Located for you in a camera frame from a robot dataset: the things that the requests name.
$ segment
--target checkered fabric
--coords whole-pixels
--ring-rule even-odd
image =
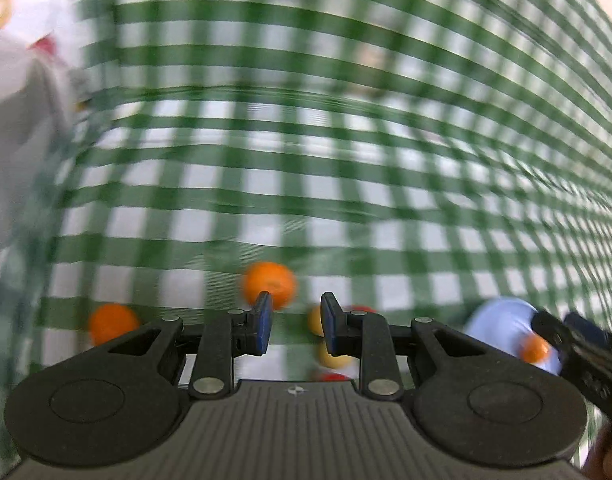
[[[507,295],[612,329],[612,24],[593,0],[80,13],[95,123],[64,163],[24,370],[87,348],[102,303],[186,322],[240,306],[259,260],[299,290],[240,377],[318,369],[306,316],[325,291],[399,324],[460,326]]]

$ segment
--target hand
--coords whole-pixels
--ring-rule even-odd
[[[590,480],[612,480],[611,427],[606,425],[590,452],[582,472]]]

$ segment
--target yellow ball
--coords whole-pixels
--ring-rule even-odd
[[[318,357],[320,359],[320,364],[326,368],[332,368],[336,370],[337,368],[343,368],[344,366],[348,366],[353,360],[350,355],[340,355],[338,357],[333,357],[328,353],[326,349],[326,343],[321,342],[320,348],[318,349]]]
[[[308,329],[320,337],[324,337],[324,329],[321,327],[321,307],[314,306],[308,313]]]

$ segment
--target logo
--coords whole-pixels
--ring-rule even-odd
[[[286,391],[290,393],[293,397],[297,397],[298,395],[301,395],[306,392],[304,388],[302,388],[301,386],[297,386],[297,385],[291,386]]]

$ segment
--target red ball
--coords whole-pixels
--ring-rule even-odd
[[[352,305],[350,307],[350,312],[352,312],[353,310],[361,310],[362,312],[377,313],[377,311],[374,308],[371,308],[369,306],[364,306],[364,305]]]
[[[346,377],[342,374],[336,374],[334,372],[328,372],[326,374],[322,374],[320,377],[320,381],[329,382],[329,381],[347,381],[349,377]]]

